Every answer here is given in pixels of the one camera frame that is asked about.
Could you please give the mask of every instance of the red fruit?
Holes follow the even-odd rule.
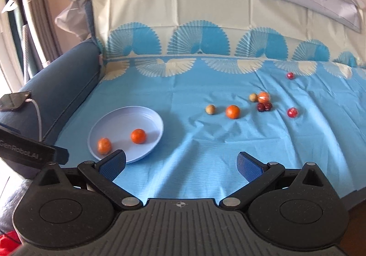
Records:
[[[258,94],[258,102],[265,103],[270,101],[271,97],[267,92],[260,92]]]
[[[257,110],[260,111],[260,112],[265,111],[266,107],[265,107],[264,103],[259,102],[257,104]]]
[[[264,110],[265,111],[270,111],[271,109],[272,109],[272,103],[271,102],[264,103]]]
[[[288,74],[286,74],[287,78],[288,79],[294,79],[295,78],[295,75],[293,72],[289,72]]]
[[[290,118],[295,118],[297,115],[298,115],[298,110],[295,108],[295,107],[291,107],[288,109],[287,111],[287,115],[290,117]]]

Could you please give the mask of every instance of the metal screw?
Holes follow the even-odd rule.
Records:
[[[140,203],[136,197],[126,197],[122,199],[122,204],[126,207],[134,207]]]
[[[240,204],[240,199],[235,197],[227,197],[223,200],[223,204],[227,207],[236,207]]]

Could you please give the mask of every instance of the tangerine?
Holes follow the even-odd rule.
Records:
[[[98,152],[102,155],[107,155],[112,150],[112,144],[108,138],[98,140]]]
[[[230,105],[226,109],[226,116],[229,119],[235,120],[240,116],[240,108],[236,105]]]
[[[131,140],[133,143],[142,144],[146,140],[146,133],[142,129],[135,129],[131,133]]]

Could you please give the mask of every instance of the blue fan print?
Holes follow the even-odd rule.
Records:
[[[313,75],[317,70],[317,62],[314,61],[274,61],[276,67],[293,72],[296,75]]]
[[[301,42],[292,56],[294,61],[329,61],[329,49],[319,40],[311,39]]]
[[[170,77],[187,72],[193,67],[196,58],[169,59],[167,62],[157,59],[136,59],[136,69],[145,76]]]
[[[120,60],[116,62],[107,62],[105,64],[105,75],[103,77],[102,81],[111,81],[112,79],[115,79],[123,74],[126,73],[126,70],[129,68],[129,60]]]
[[[352,77],[352,68],[348,65],[334,62],[323,63],[324,69],[330,74],[339,77],[349,79]]]
[[[287,60],[288,48],[285,38],[276,30],[258,27],[240,39],[235,56]]]
[[[263,65],[263,61],[261,61],[260,59],[247,60],[203,58],[202,60],[205,61],[205,63],[212,69],[231,74],[244,74],[255,72]]]
[[[108,37],[106,56],[125,57],[129,53],[161,54],[158,35],[145,24],[133,22],[113,30]]]
[[[169,41],[168,54],[202,53],[230,55],[229,38],[224,30],[205,20],[179,26]]]
[[[342,52],[333,62],[348,65],[350,67],[357,67],[355,56],[351,52]]]

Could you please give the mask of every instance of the tangerine in plate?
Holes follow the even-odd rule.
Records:
[[[103,137],[98,140],[98,153],[102,155],[107,155],[112,150],[112,144],[110,140],[106,137]]]
[[[131,133],[131,140],[133,143],[142,144],[146,141],[146,133],[142,129],[135,129]]]

